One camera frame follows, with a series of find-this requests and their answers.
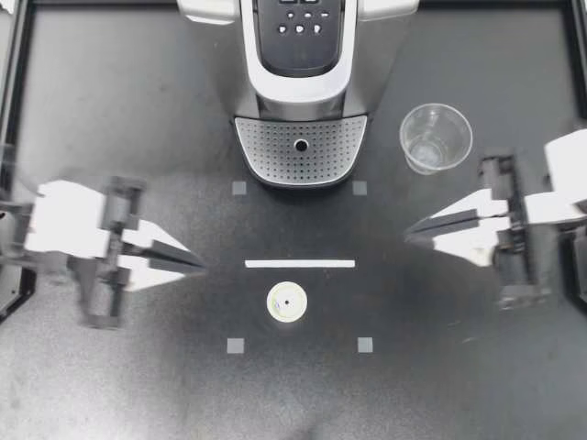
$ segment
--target gray square marker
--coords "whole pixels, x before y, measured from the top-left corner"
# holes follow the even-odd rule
[[[373,338],[372,337],[358,337],[357,338],[357,352],[358,353],[372,353],[373,352]]]
[[[229,355],[242,355],[245,352],[245,339],[242,337],[230,337],[227,339],[227,353]]]
[[[352,181],[352,193],[353,195],[367,195],[367,182]]]
[[[232,195],[247,195],[247,183],[245,181],[233,181]]]

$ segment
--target coffee maker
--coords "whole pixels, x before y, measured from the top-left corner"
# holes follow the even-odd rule
[[[419,0],[178,0],[251,172],[313,188],[351,173]]]

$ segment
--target clear plastic cup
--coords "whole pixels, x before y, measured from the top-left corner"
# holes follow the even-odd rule
[[[429,175],[463,162],[471,152],[473,134],[459,110],[444,104],[422,104],[404,118],[400,142],[410,168]]]

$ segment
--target perforated metal drip tray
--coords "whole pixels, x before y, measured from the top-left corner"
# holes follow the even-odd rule
[[[315,187],[350,174],[367,116],[319,122],[237,117],[235,126],[245,159],[260,180],[276,186]]]

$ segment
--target metal frame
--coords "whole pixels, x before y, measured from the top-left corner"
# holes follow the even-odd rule
[[[578,107],[582,117],[587,117],[587,65],[584,59],[583,38],[585,23],[581,17],[583,0],[421,0],[422,9],[500,9],[500,8],[561,8],[566,17],[570,59]],[[79,6],[79,7],[177,7],[176,0],[17,0],[15,7],[6,66],[0,89],[0,193],[10,198],[14,183],[14,163],[17,159],[18,123],[21,97],[25,87],[28,49],[34,30],[36,6]],[[20,271],[18,296],[9,307],[0,309],[0,322],[22,305],[34,292],[35,272]]]

